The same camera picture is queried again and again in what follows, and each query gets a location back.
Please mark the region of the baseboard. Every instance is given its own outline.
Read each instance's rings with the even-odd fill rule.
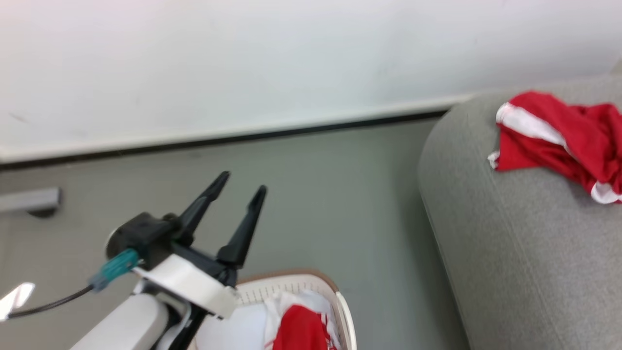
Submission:
[[[305,125],[300,123],[292,125],[264,123],[248,125],[238,130],[212,130],[209,134],[201,132],[195,134],[167,133],[142,139],[111,140],[107,143],[81,144],[79,146],[2,149],[0,152],[0,171],[438,118],[452,106],[469,98],[471,95],[460,95],[426,102],[393,105],[376,111],[342,113],[339,116],[322,118]]]

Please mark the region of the red clothing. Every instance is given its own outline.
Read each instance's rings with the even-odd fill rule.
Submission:
[[[622,116],[612,104],[569,106],[552,95],[522,93],[496,116],[498,171],[545,167],[579,182],[599,203],[622,199]]]
[[[304,306],[291,306],[283,315],[273,350],[337,350],[322,317]]]

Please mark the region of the laundry basket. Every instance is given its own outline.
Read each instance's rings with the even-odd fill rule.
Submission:
[[[342,350],[356,350],[356,333],[348,303],[337,285],[326,275],[315,270],[268,273],[241,280],[236,288],[239,292],[238,306],[263,303],[279,290],[293,294],[312,290],[321,294],[332,305]],[[198,350],[196,338],[192,340],[188,350]]]

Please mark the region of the gray couch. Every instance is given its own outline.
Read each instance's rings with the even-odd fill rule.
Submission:
[[[544,90],[622,106],[622,78]],[[516,92],[453,108],[419,164],[422,197],[472,350],[621,349],[622,206],[545,169],[497,173],[496,110]]]

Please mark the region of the white wall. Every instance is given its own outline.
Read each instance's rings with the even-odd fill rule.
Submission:
[[[2,0],[0,158],[213,138],[607,73],[616,0]]]

